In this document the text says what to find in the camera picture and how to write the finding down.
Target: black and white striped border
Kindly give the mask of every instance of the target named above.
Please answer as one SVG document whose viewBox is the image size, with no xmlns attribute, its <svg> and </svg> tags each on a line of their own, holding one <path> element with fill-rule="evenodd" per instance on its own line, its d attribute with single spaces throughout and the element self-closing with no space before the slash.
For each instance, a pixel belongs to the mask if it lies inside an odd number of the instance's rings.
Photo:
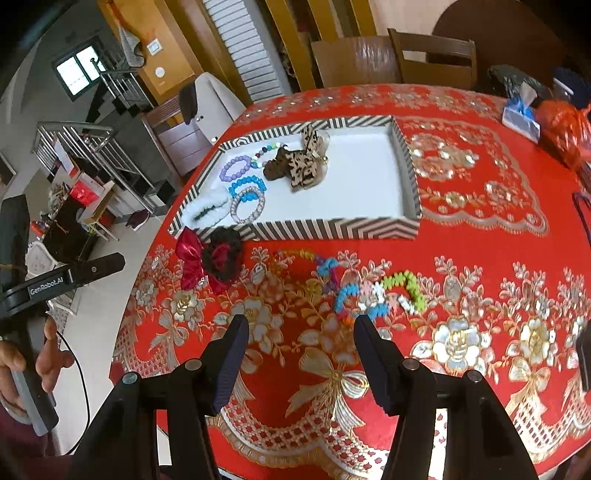
<svg viewBox="0 0 591 480">
<path fill-rule="evenodd" d="M 234 225 L 242 240 L 319 240 L 407 238 L 417 236 L 419 221 L 407 218 L 282 220 Z M 196 230 L 203 243 L 215 227 Z"/>
<path fill-rule="evenodd" d="M 195 184 L 189 189 L 186 197 L 175 214 L 173 221 L 168 227 L 168 233 L 177 236 L 182 230 L 181 215 L 189 202 L 192 202 L 199 195 L 199 191 L 205 179 L 217 160 L 223 153 L 241 145 L 248 145 L 263 140 L 271 140 L 287 135 L 297 135 L 308 126 L 314 129 L 335 129 L 335 128 L 357 128 L 357 127 L 381 127 L 392 124 L 394 137 L 407 167 L 408 180 L 410 181 L 413 193 L 413 206 L 405 209 L 404 218 L 354 218 L 354 219 L 309 219 L 309 220 L 285 220 L 280 222 L 256 222 L 247 225 L 234 225 L 234 230 L 240 233 L 243 240 L 312 240 L 312 239 L 340 239 L 340 238 L 414 238 L 418 233 L 418 227 L 422 215 L 421 202 L 418 195 L 417 177 L 414 171 L 413 160 L 408 150 L 408 145 L 391 115 L 360 115 L 337 117 L 310 122 L 302 122 L 280 127 L 269 128 L 253 132 L 244 137 L 235 138 L 218 146 L 217 151 L 212 155 L 205 165 L 201 175 Z M 215 227 L 197 230 L 197 234 L 205 243 L 211 236 Z"/>
</svg>

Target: tiled floor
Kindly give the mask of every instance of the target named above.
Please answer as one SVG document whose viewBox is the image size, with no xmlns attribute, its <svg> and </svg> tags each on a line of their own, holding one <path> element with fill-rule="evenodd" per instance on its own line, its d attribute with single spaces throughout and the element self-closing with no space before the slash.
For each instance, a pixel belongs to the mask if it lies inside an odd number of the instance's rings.
<svg viewBox="0 0 591 480">
<path fill-rule="evenodd" d="M 113 233 L 119 242 L 99 241 L 92 257 L 120 252 L 125 257 L 125 268 L 78 289 L 74 297 L 73 308 L 77 313 L 76 317 L 68 319 L 64 337 L 82 366 L 91 416 L 96 414 L 113 388 L 108 375 L 121 317 L 135 277 L 162 220 L 162 217 L 151 218 L 138 232 L 126 229 L 124 225 L 115 225 Z M 86 402 L 75 365 L 62 371 L 55 397 L 60 416 L 57 438 L 60 450 L 67 452 L 86 425 Z M 162 453 L 161 465 L 170 463 L 168 449 L 159 448 L 159 451 Z"/>
</svg>

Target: black cable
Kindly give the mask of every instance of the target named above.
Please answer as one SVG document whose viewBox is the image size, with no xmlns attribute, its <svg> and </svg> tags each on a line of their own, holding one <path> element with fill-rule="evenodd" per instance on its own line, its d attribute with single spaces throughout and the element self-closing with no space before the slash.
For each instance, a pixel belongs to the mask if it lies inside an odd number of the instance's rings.
<svg viewBox="0 0 591 480">
<path fill-rule="evenodd" d="M 80 435 L 80 438 L 78 439 L 76 444 L 66 454 L 66 455 L 69 455 L 74 450 L 76 450 L 78 445 L 80 445 L 80 441 L 82 440 L 82 437 L 84 436 L 84 434 L 88 430 L 88 427 L 90 426 L 90 402 L 88 401 L 88 392 L 86 391 L 86 383 L 84 382 L 84 375 L 82 374 L 82 367 L 80 366 L 80 362 L 76 358 L 74 352 L 70 348 L 70 345 L 68 345 L 68 342 L 66 341 L 64 336 L 60 332 L 56 332 L 56 333 L 59 335 L 59 337 L 61 338 L 61 341 L 64 342 L 64 344 L 66 345 L 66 348 L 70 351 L 70 353 L 74 357 L 74 361 L 76 362 L 76 366 L 78 367 L 78 371 L 80 372 L 80 380 L 82 380 L 82 388 L 84 389 L 84 398 L 86 399 L 86 427 L 84 427 L 84 431 L 82 432 L 82 435 Z"/>
</svg>

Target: purple beaded bracelet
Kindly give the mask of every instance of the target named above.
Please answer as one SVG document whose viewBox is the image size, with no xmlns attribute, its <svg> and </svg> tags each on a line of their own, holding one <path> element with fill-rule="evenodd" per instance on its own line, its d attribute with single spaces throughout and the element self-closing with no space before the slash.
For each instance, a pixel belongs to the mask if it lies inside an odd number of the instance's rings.
<svg viewBox="0 0 591 480">
<path fill-rule="evenodd" d="M 243 167 L 241 170 L 239 170 L 238 173 L 226 176 L 226 172 L 228 172 L 228 170 L 230 170 L 230 168 L 235 163 L 238 163 L 239 161 L 246 162 L 246 166 Z M 220 180 L 221 181 L 232 181 L 232 180 L 239 179 L 249 170 L 249 168 L 251 168 L 251 158 L 250 157 L 247 157 L 246 155 L 241 155 L 240 157 L 233 158 L 228 163 L 226 163 L 226 165 L 224 165 L 224 168 L 222 168 L 222 171 L 220 172 Z"/>
</svg>

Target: red satin bow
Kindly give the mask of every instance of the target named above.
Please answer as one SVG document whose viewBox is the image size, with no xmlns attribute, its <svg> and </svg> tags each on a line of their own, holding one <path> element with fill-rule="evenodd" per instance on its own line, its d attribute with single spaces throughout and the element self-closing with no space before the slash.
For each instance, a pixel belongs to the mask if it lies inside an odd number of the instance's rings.
<svg viewBox="0 0 591 480">
<path fill-rule="evenodd" d="M 197 283 L 205 276 L 203 265 L 201 261 L 201 255 L 203 253 L 203 245 L 199 241 L 199 237 L 191 229 L 185 227 L 181 232 L 177 246 L 174 249 L 181 260 L 183 260 L 183 278 L 181 279 L 181 288 L 183 290 L 192 290 L 197 286 Z M 220 261 L 223 261 L 227 257 L 227 250 L 220 251 Z M 212 291 L 218 295 L 223 291 L 226 291 L 230 284 L 220 282 L 213 275 L 208 275 L 209 286 Z"/>
</svg>

